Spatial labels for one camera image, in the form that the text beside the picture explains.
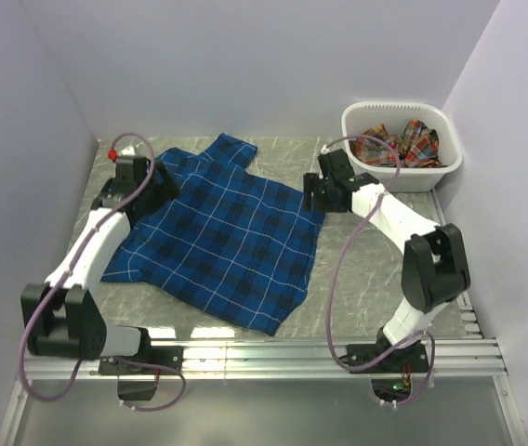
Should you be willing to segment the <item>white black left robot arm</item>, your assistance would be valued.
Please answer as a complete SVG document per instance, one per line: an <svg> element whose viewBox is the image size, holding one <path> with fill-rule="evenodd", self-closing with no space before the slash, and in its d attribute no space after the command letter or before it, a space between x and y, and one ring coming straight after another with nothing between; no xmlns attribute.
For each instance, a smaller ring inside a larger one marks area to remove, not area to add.
<svg viewBox="0 0 528 446"><path fill-rule="evenodd" d="M108 325L93 294L134 225L179 195L163 162L140 155L116 159L114 176L92 201L70 252L44 282L28 284L21 294L25 345L31 354L82 361L121 356L133 374L152 367L147 330Z"/></svg>

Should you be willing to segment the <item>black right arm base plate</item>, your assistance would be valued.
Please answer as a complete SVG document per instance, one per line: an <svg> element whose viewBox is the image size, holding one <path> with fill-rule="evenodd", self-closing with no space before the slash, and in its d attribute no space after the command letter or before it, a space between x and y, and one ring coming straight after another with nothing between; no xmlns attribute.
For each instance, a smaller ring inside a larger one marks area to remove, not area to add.
<svg viewBox="0 0 528 446"><path fill-rule="evenodd" d="M347 344L346 363L357 367L373 361L387 350L388 344ZM377 365L366 369L368 374L399 374L401 372L425 373L429 370L429 354L425 346L417 341L406 348L398 348Z"/></svg>

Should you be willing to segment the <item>blue plaid long sleeve shirt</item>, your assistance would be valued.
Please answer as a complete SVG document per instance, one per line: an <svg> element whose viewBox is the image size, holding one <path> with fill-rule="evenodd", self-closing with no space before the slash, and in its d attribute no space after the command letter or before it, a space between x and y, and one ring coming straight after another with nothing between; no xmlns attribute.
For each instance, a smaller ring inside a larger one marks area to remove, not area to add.
<svg viewBox="0 0 528 446"><path fill-rule="evenodd" d="M251 175L257 147L221 134L205 150L158 155L181 194L140 219L103 282L144 282L265 335L306 299L324 215L303 194Z"/></svg>

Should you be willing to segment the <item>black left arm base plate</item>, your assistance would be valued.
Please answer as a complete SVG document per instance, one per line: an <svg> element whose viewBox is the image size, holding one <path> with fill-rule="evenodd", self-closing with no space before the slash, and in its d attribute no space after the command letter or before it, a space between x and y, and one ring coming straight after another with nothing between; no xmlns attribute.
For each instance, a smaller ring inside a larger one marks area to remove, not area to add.
<svg viewBox="0 0 528 446"><path fill-rule="evenodd" d="M182 368L184 347L151 347L148 356L125 358L125 362L108 359L99 363L99 375L175 374Z"/></svg>

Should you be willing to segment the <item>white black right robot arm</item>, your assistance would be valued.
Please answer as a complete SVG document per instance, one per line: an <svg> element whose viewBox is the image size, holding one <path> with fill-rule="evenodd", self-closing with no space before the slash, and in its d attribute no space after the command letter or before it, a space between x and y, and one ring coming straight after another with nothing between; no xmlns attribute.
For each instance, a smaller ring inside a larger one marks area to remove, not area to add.
<svg viewBox="0 0 528 446"><path fill-rule="evenodd" d="M376 360L386 371L406 364L408 346L427 330L447 303L471 285L463 235L454 224L439 225L392 195L378 179L355 174L343 150L324 148L321 173L303 176L306 211L352 213L382 232L403 254L403 300L382 327Z"/></svg>

